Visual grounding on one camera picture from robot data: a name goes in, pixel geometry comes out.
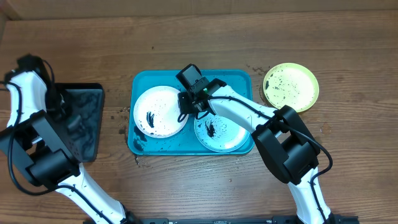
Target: black stain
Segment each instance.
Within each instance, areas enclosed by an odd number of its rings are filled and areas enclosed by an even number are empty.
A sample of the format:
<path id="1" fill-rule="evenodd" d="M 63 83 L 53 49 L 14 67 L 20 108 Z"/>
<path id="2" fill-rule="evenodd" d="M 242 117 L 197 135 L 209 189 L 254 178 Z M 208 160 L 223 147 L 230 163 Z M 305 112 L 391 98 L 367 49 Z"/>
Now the black stain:
<path id="1" fill-rule="evenodd" d="M 127 144 L 127 127 L 123 127 L 122 129 L 119 129 L 119 134 L 123 134 L 124 135 L 124 141 Z"/>
<path id="2" fill-rule="evenodd" d="M 152 112 L 147 112 L 147 122 L 151 128 L 154 128 L 154 114 Z"/>
<path id="3" fill-rule="evenodd" d="M 144 150 L 143 146 L 141 146 L 141 145 L 138 143 L 137 139 L 135 139 L 135 140 L 132 142 L 132 144 L 134 145 L 134 147 L 135 147 L 138 151 L 143 151 L 143 150 Z"/>
<path id="4" fill-rule="evenodd" d="M 141 141 L 147 141 L 147 139 L 145 138 L 145 134 L 142 133 L 142 131 L 137 126 L 134 127 L 134 133 L 136 134 L 136 136 L 139 137 Z"/>
<path id="5" fill-rule="evenodd" d="M 207 135 L 211 138 L 214 137 L 216 130 L 214 129 L 213 122 L 210 121 L 209 124 L 207 122 L 205 124 L 206 124 Z"/>
<path id="6" fill-rule="evenodd" d="M 258 68 L 252 68 L 253 69 L 253 71 L 254 72 L 257 72 L 257 71 L 260 71 L 260 72 L 262 72 L 262 73 L 265 73 L 266 71 L 264 71 L 263 69 L 262 69 L 262 67 L 258 67 Z"/>

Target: wood grain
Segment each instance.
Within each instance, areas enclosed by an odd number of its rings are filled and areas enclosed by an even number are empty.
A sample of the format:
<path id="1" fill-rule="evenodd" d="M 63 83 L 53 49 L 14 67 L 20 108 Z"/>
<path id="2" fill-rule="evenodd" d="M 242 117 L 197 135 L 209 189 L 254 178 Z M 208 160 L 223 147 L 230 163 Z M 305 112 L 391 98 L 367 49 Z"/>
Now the wood grain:
<path id="1" fill-rule="evenodd" d="M 258 12 L 393 10 L 396 0 L 3 0 L 12 20 L 187 16 Z"/>
<path id="2" fill-rule="evenodd" d="M 9 21 L 0 73 L 30 52 L 48 60 L 57 82 L 99 82 L 106 91 L 98 157 L 88 172 L 139 217 L 238 218 L 292 215 L 286 185 L 248 155 L 138 157 L 119 129 L 131 84 L 142 70 L 239 68 L 254 101 L 269 67 L 309 68 L 320 96 L 302 118 L 334 158 L 320 178 L 333 212 L 361 223 L 398 223 L 398 11 Z M 0 93 L 0 125 L 9 96 Z M 326 166 L 321 155 L 320 167 Z M 56 193 L 28 197 L 14 188 L 0 155 L 1 223 L 81 223 L 86 215 Z"/>

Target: black base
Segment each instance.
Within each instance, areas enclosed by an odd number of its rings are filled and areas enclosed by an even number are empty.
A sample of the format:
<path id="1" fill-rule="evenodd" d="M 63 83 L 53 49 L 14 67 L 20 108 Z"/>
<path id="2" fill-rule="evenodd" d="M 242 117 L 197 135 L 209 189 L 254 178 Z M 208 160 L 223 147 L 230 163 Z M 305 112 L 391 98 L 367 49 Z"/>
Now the black base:
<path id="1" fill-rule="evenodd" d="M 93 162 L 100 140 L 104 90 L 99 83 L 56 83 L 55 86 L 68 92 L 72 107 L 72 114 L 62 125 L 78 146 L 81 162 Z"/>
<path id="2" fill-rule="evenodd" d="M 272 218 L 215 218 L 169 220 L 167 218 L 143 218 L 128 224 L 303 224 L 295 215 L 274 216 Z M 327 224 L 359 224 L 358 217 L 343 217 L 330 214 Z"/>

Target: yellow plate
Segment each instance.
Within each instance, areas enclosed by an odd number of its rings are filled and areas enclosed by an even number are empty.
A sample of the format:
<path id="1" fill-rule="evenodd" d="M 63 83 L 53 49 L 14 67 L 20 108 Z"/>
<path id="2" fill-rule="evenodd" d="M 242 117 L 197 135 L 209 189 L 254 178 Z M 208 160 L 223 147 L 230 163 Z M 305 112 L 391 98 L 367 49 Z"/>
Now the yellow plate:
<path id="1" fill-rule="evenodd" d="M 319 85 L 313 73 L 296 63 L 282 63 L 267 72 L 264 94 L 275 108 L 284 105 L 296 112 L 309 109 L 318 99 Z"/>

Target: black cable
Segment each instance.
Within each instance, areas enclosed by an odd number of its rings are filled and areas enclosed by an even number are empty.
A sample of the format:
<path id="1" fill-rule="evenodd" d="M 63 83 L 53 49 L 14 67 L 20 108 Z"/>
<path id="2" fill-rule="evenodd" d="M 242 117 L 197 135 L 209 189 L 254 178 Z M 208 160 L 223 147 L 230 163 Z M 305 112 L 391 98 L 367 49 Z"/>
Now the black cable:
<path id="1" fill-rule="evenodd" d="M 207 111 L 207 112 L 205 113 L 205 115 L 203 115 L 203 116 L 201 116 L 200 118 L 198 118 L 199 113 L 197 113 L 197 114 L 195 115 L 195 118 L 196 118 L 196 119 L 202 119 L 202 118 L 204 118 L 205 116 L 207 116 L 208 114 L 210 114 L 209 111 Z"/>
<path id="2" fill-rule="evenodd" d="M 46 63 L 47 66 L 50 68 L 50 72 L 51 72 L 51 82 L 54 84 L 54 83 L 55 83 L 55 75 L 54 75 L 54 72 L 53 72 L 53 70 L 52 70 L 52 67 L 51 67 L 51 65 L 50 65 L 46 60 L 43 60 L 43 62 Z"/>
<path id="3" fill-rule="evenodd" d="M 21 108 L 22 108 L 22 92 L 21 92 L 21 88 L 18 85 L 16 85 L 15 83 L 12 83 L 12 82 L 0 82 L 0 83 L 3 84 L 3 85 L 12 85 L 12 86 L 14 86 L 17 89 L 17 91 L 18 91 L 18 98 L 19 98 L 19 100 L 18 100 L 17 118 L 15 120 L 15 123 L 13 125 L 12 131 L 11 131 L 11 134 L 10 134 L 10 140 L 9 140 L 9 143 L 8 143 L 8 152 L 7 152 L 8 153 L 8 158 L 7 158 L 8 171 L 9 171 L 11 180 L 14 183 L 14 185 L 17 187 L 18 190 L 20 190 L 21 192 L 24 192 L 27 195 L 39 196 L 39 195 L 50 193 L 52 190 L 48 190 L 48 189 L 44 190 L 42 192 L 31 192 L 29 190 L 26 190 L 25 188 L 23 188 L 23 186 L 21 186 L 18 183 L 18 181 L 17 181 L 17 179 L 16 179 L 16 177 L 14 175 L 14 171 L 13 171 L 13 168 L 12 168 L 12 145 L 14 144 L 14 136 L 15 136 L 15 132 L 16 132 L 16 126 L 19 124 L 19 121 L 21 120 L 21 116 L 22 116 L 22 111 L 21 111 Z"/>
<path id="4" fill-rule="evenodd" d="M 180 116 L 178 116 L 177 121 L 179 123 L 181 123 L 186 117 L 187 117 L 187 114 L 180 113 Z"/>
<path id="5" fill-rule="evenodd" d="M 47 190 L 44 190 L 42 192 L 31 192 L 31 191 L 26 190 L 25 188 L 23 188 L 23 186 L 21 186 L 18 183 L 18 181 L 17 181 L 17 179 L 16 179 L 16 177 L 14 175 L 13 168 L 12 168 L 12 145 L 14 144 L 14 136 L 15 136 L 15 132 L 16 132 L 16 126 L 19 124 L 19 121 L 21 120 L 21 116 L 22 116 L 22 111 L 21 111 L 21 108 L 22 108 L 22 92 L 21 92 L 21 88 L 18 85 L 16 85 L 15 83 L 0 81 L 0 84 L 3 84 L 4 86 L 12 85 L 18 91 L 19 102 L 18 102 L 17 118 L 16 118 L 15 123 L 14 123 L 14 125 L 12 127 L 12 131 L 11 131 L 11 134 L 10 134 L 10 141 L 9 141 L 9 144 L 8 144 L 8 152 L 7 152 L 8 153 L 8 158 L 7 158 L 8 171 L 9 171 L 11 180 L 14 183 L 14 185 L 17 187 L 17 189 L 20 190 L 21 192 L 23 192 L 23 193 L 25 193 L 27 195 L 31 195 L 31 196 L 45 195 L 47 193 L 53 192 L 56 189 L 61 189 L 61 188 L 70 189 L 72 192 L 75 192 L 77 195 L 79 195 L 81 197 L 81 199 L 84 200 L 87 203 L 87 205 L 98 214 L 99 217 L 105 219 L 105 221 L 107 221 L 109 224 L 112 224 L 112 222 L 106 216 L 104 216 L 102 214 L 102 212 L 100 212 L 96 207 L 94 207 L 94 205 L 83 194 L 81 194 L 74 187 L 71 187 L 71 186 L 68 186 L 68 185 L 61 185 L 61 186 L 56 186 L 56 188 L 53 189 L 53 190 L 47 189 Z"/>
<path id="6" fill-rule="evenodd" d="M 232 97 L 232 96 L 209 96 L 208 99 L 209 100 L 224 99 L 224 100 L 237 101 L 237 102 L 241 103 L 242 105 L 244 105 L 245 107 L 249 108 L 251 111 L 255 112 L 257 115 L 262 116 L 265 119 L 272 119 L 270 116 L 267 116 L 264 113 L 261 113 L 260 111 L 254 109 L 252 106 L 248 105 L 246 102 L 244 102 L 240 99 L 237 99 L 235 97 Z"/>
<path id="7" fill-rule="evenodd" d="M 265 115 L 264 113 L 261 113 L 259 110 L 256 110 L 256 109 L 253 108 L 252 106 L 248 105 L 246 102 L 244 102 L 244 101 L 242 101 L 242 100 L 240 100 L 240 99 L 234 98 L 234 97 L 232 97 L 232 96 L 210 96 L 208 99 L 209 99 L 209 100 L 224 99 L 224 100 L 233 100 L 233 101 L 237 101 L 237 102 L 241 103 L 242 105 L 246 106 L 247 108 L 249 108 L 251 111 L 253 111 L 253 112 L 255 112 L 256 114 L 258 114 L 259 116 L 262 116 L 263 118 L 268 119 L 268 120 L 272 119 L 270 116 L 267 116 L 267 115 Z M 281 121 L 279 121 L 279 124 L 280 124 L 281 126 L 287 128 L 289 131 L 291 131 L 291 132 L 293 132 L 293 133 L 295 133 L 295 134 L 299 134 L 299 135 L 301 135 L 301 137 L 303 137 L 303 138 L 309 140 L 310 142 L 314 143 L 316 146 L 318 146 L 318 147 L 322 150 L 323 153 L 325 153 L 325 155 L 327 156 L 327 158 L 328 158 L 328 160 L 329 160 L 329 165 L 328 165 L 328 167 L 327 167 L 326 169 L 324 169 L 324 170 L 322 170 L 322 171 L 316 173 L 316 174 L 311 178 L 311 180 L 310 180 L 310 185 L 311 185 L 312 194 L 313 194 L 313 196 L 315 197 L 315 202 L 317 203 L 318 210 L 319 210 L 319 212 L 321 213 L 322 218 L 323 218 L 323 220 L 324 220 L 325 223 L 326 223 L 326 216 L 325 216 L 325 214 L 323 213 L 323 210 L 322 210 L 321 205 L 320 205 L 320 203 L 319 203 L 319 200 L 318 200 L 317 193 L 316 193 L 316 191 L 315 191 L 314 183 L 313 183 L 313 182 L 314 182 L 315 178 L 317 178 L 317 177 L 319 177 L 320 175 L 322 175 L 322 174 L 328 172 L 328 171 L 331 169 L 331 167 L 333 166 L 333 159 L 331 158 L 331 155 L 329 154 L 329 152 L 328 152 L 321 144 L 319 144 L 316 140 L 314 140 L 314 139 L 308 137 L 307 135 L 301 133 L 300 131 L 297 131 L 296 129 L 290 127 L 289 125 L 287 125 L 287 124 L 285 124 L 285 123 L 283 123 L 283 122 L 281 122 Z"/>
<path id="8" fill-rule="evenodd" d="M 62 189 L 62 188 L 66 188 L 71 190 L 72 192 L 75 192 L 77 195 L 79 195 L 81 197 L 81 199 L 83 199 L 83 201 L 85 201 L 87 203 L 87 205 L 94 210 L 94 212 L 96 212 L 98 214 L 98 216 L 100 218 L 105 219 L 105 221 L 107 221 L 109 224 L 112 224 L 111 220 L 109 220 L 102 212 L 100 212 L 96 207 L 94 207 L 94 205 L 82 194 L 80 193 L 76 188 L 71 187 L 69 185 L 59 185 L 57 186 L 57 189 Z"/>

